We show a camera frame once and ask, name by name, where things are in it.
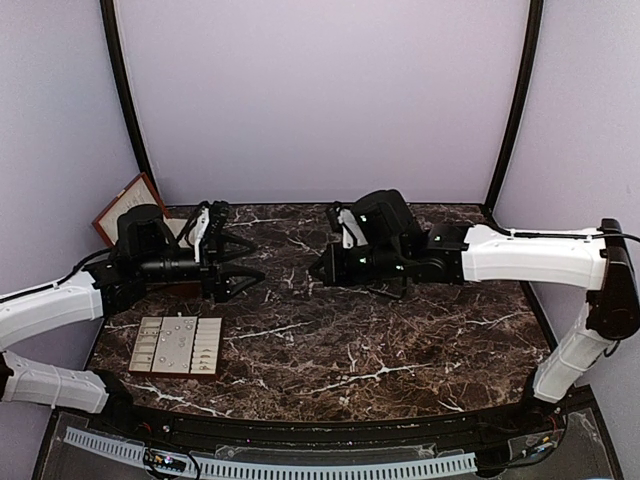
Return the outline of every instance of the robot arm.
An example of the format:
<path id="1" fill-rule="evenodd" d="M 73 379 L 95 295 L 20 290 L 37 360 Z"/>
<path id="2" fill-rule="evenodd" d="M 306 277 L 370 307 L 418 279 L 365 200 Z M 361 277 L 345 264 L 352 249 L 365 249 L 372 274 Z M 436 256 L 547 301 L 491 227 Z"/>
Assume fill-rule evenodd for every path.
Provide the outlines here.
<path id="1" fill-rule="evenodd" d="M 63 325 L 127 310 L 149 284 L 199 283 L 203 297 L 225 302 L 259 283 L 262 272 L 220 265 L 256 249 L 223 231 L 227 217 L 225 202 L 203 202 L 175 238 L 157 206 L 134 207 L 118 219 L 119 240 L 106 260 L 81 262 L 58 282 L 0 296 L 0 399 L 102 411 L 118 390 L 107 372 L 58 368 L 6 349 Z M 193 247 L 180 247 L 190 233 Z"/>
<path id="2" fill-rule="evenodd" d="M 556 403 L 615 342 L 640 328 L 635 276 L 616 220 L 577 231 L 515 231 L 486 225 L 434 225 L 423 232 L 395 190 L 350 209 L 327 211 L 342 242 L 331 243 L 310 274 L 327 286 L 402 278 L 416 283 L 520 280 L 587 291 L 572 329 L 533 375 L 532 396 Z"/>

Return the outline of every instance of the dark marble surface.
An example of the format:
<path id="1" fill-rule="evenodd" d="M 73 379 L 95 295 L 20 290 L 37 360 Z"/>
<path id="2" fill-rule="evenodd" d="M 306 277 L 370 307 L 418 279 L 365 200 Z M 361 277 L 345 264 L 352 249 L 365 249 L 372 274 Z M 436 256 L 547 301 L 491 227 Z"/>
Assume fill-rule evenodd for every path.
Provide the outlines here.
<path id="1" fill-rule="evenodd" d="M 475 206 L 411 209 L 425 228 L 483 221 Z M 239 206 L 228 230 L 260 245 L 237 263 L 265 282 L 218 305 L 156 292 L 107 321 L 90 368 L 115 372 L 136 403 L 253 420 L 438 415 L 517 401 L 548 354 L 517 282 L 412 286 L 402 301 L 323 287 L 307 268 L 334 240 L 324 206 Z M 219 380 L 129 375 L 141 318 L 178 312 L 223 317 Z"/>

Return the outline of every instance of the black tube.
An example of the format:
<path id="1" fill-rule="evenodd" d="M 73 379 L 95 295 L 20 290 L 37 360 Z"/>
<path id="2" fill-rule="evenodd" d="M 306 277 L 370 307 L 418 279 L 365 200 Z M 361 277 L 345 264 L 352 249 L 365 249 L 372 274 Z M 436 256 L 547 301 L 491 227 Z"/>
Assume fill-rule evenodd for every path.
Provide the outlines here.
<path id="1" fill-rule="evenodd" d="M 109 58 L 111 59 L 111 68 L 113 70 L 113 78 L 116 82 L 116 89 L 120 97 L 120 107 L 122 115 L 127 125 L 129 139 L 133 147 L 133 153 L 138 163 L 140 172 L 146 173 L 149 181 L 157 190 L 155 177 L 151 171 L 151 164 L 147 151 L 144 148 L 138 117 L 133 106 L 133 96 L 129 88 L 129 79 L 127 78 L 127 70 L 124 65 L 124 57 L 122 55 L 122 46 L 120 45 L 120 36 L 118 35 L 118 23 L 116 20 L 115 7 L 113 0 L 100 0 L 100 8 L 102 10 L 102 23 L 104 25 L 104 34 L 107 39 L 107 48 L 109 49 Z"/>
<path id="2" fill-rule="evenodd" d="M 522 57 L 520 58 L 520 71 L 518 72 L 518 80 L 516 81 L 516 89 L 513 94 L 513 102 L 511 103 L 511 111 L 509 112 L 509 120 L 507 128 L 502 139 L 502 146 L 498 154 L 493 178 L 489 186 L 487 198 L 484 201 L 484 207 L 489 213 L 493 212 L 504 184 L 509 161 L 513 153 L 513 146 L 516 142 L 518 129 L 520 128 L 520 120 L 524 104 L 527 99 L 529 83 L 531 81 L 531 73 L 533 72 L 533 61 L 536 56 L 536 47 L 538 45 L 538 35 L 540 34 L 540 24 L 542 21 L 542 8 L 544 0 L 531 0 L 529 5 L 529 18 L 527 20 L 527 31 L 524 37 L 524 47 L 522 48 Z"/>

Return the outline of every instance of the perforated metal strip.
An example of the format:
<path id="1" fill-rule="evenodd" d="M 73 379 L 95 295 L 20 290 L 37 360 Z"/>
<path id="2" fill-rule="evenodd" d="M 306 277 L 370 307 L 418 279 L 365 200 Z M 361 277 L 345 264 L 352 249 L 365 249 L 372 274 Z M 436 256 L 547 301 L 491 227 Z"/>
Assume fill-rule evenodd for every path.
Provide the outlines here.
<path id="1" fill-rule="evenodd" d="M 143 468 L 142 457 L 145 447 L 139 442 L 108 438 L 72 427 L 67 428 L 64 441 L 103 457 Z M 180 456 L 187 462 L 187 470 L 182 477 L 195 478 L 195 468 L 188 457 L 175 454 L 173 456 Z M 200 465 L 203 480 L 421 480 L 477 471 L 473 453 L 412 462 L 335 467 L 266 465 L 215 460 L 198 455 L 194 457 Z"/>

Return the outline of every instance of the white wall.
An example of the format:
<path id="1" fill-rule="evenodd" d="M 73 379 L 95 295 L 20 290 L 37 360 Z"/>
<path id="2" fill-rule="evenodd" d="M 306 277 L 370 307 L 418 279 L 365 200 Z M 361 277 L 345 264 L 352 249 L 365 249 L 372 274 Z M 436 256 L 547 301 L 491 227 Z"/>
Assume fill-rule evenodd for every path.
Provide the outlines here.
<path id="1" fill-rule="evenodd" d="M 166 202 L 484 201 L 528 0 L 116 3 Z"/>
<path id="2" fill-rule="evenodd" d="M 496 218 L 503 226 L 579 228 L 602 217 L 640 234 L 640 3 L 545 2 L 531 89 Z M 640 245 L 629 245 L 640 271 Z M 538 285 L 562 335 L 580 292 Z M 585 378 L 626 478 L 638 478 L 640 335 Z"/>
<path id="3" fill-rule="evenodd" d="M 101 248 L 90 222 L 137 169 L 98 1 L 0 2 L 0 292 L 65 275 Z M 99 322 L 12 348 L 82 368 Z M 26 480 L 49 410 L 0 404 L 0 478 Z"/>

